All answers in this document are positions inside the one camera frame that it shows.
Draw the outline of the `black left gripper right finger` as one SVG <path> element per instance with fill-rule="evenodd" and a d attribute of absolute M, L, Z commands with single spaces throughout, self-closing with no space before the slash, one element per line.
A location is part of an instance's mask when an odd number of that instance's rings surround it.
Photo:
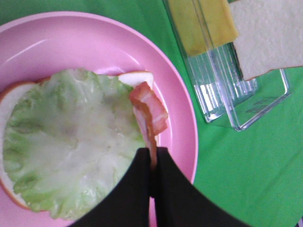
<path fill-rule="evenodd" d="M 167 148 L 157 148 L 155 210 L 159 227 L 247 227 L 212 203 L 183 175 Z"/>

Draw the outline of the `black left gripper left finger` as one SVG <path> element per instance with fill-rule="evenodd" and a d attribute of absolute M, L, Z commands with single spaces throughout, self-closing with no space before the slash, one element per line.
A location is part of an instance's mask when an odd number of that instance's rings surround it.
<path fill-rule="evenodd" d="M 109 195 L 71 226 L 148 227 L 149 179 L 149 150 L 140 148 L 127 172 Z"/>

